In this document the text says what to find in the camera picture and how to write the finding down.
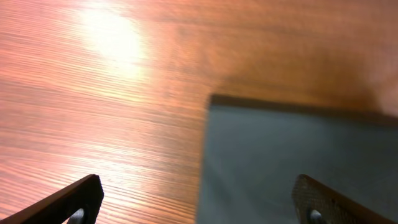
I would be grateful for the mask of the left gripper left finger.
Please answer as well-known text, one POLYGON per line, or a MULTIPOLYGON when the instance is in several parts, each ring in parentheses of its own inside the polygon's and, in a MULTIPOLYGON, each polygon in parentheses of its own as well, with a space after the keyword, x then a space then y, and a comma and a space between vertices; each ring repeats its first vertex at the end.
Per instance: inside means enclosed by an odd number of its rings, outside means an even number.
POLYGON ((95 223, 103 198, 100 177, 90 174, 1 220, 1 224, 95 223))

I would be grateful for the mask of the black box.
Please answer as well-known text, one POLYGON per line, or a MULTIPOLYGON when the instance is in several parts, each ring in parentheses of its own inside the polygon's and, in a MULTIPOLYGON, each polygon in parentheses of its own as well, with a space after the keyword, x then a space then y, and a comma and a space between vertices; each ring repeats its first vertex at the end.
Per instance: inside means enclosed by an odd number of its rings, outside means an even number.
POLYGON ((211 96, 197 223, 297 223, 301 174, 397 220, 397 118, 211 96))

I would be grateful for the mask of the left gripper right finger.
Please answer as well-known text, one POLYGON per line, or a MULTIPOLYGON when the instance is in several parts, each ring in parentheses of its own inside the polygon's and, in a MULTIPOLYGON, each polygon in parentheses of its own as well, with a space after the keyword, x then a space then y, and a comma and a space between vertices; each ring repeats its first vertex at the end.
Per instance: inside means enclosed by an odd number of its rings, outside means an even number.
POLYGON ((300 224, 395 224, 303 174, 296 178, 292 200, 300 224))

